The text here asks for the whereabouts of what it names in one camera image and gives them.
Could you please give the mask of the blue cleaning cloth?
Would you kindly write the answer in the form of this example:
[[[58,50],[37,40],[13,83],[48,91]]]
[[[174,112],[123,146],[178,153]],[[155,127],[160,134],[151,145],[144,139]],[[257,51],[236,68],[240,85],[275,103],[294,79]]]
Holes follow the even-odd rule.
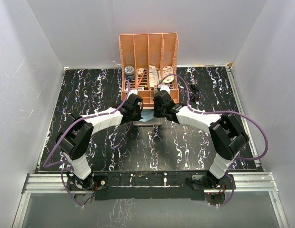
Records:
[[[142,112],[141,113],[141,122],[148,122],[154,118],[154,112],[153,110]]]

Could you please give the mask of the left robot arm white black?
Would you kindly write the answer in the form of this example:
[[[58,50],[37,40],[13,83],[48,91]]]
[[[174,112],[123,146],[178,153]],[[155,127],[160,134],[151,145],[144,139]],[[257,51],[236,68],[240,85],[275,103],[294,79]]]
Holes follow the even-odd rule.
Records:
[[[78,188],[90,189],[93,185],[93,172],[86,158],[86,150],[93,134],[132,121],[141,119],[143,98],[137,94],[130,94],[116,108],[84,115],[70,115],[57,136],[55,148],[60,148],[66,156],[73,174],[73,182]]]

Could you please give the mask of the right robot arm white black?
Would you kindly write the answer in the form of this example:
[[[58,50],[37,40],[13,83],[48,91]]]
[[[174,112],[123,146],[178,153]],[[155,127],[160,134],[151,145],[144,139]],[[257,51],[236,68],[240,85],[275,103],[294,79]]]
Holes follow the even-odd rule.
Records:
[[[198,128],[211,136],[216,151],[206,175],[196,184],[217,189],[224,184],[224,176],[239,152],[246,147],[249,138],[233,114],[200,114],[182,103],[176,104],[170,94],[159,91],[154,94],[154,117],[164,117],[177,124]]]

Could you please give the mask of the pink glasses case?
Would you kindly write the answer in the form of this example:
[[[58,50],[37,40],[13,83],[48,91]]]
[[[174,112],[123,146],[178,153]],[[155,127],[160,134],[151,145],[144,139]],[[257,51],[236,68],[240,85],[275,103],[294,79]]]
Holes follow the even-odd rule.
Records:
[[[132,122],[134,126],[161,126],[163,123],[162,118],[154,117],[154,108],[143,108],[141,117],[139,121]]]

